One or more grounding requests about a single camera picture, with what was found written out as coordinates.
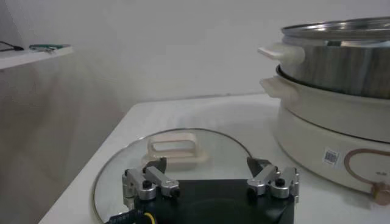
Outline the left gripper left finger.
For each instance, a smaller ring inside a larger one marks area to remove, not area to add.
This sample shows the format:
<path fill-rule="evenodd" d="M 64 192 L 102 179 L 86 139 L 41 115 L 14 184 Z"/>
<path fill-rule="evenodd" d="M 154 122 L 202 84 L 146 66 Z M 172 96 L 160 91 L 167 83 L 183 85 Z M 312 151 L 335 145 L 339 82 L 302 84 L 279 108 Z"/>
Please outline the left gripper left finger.
<path fill-rule="evenodd" d="M 166 165 L 167 159 L 162 157 L 149 161 L 141 170 L 125 170 L 122 175 L 123 200 L 138 197 L 142 201 L 151 201 L 157 197 L 157 192 L 163 197 L 179 198 L 179 182 L 165 175 Z"/>

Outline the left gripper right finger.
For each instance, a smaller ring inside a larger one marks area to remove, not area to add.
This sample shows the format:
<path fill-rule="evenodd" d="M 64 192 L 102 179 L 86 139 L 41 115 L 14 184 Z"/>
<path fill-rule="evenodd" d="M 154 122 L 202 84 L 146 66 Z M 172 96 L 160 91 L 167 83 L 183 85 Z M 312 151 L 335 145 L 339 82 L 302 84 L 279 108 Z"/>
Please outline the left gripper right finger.
<path fill-rule="evenodd" d="M 266 159 L 247 157 L 247 165 L 252 178 L 247 180 L 247 191 L 252 197 L 270 193 L 274 198 L 292 198 L 299 202 L 300 174 L 295 167 L 283 170 Z"/>

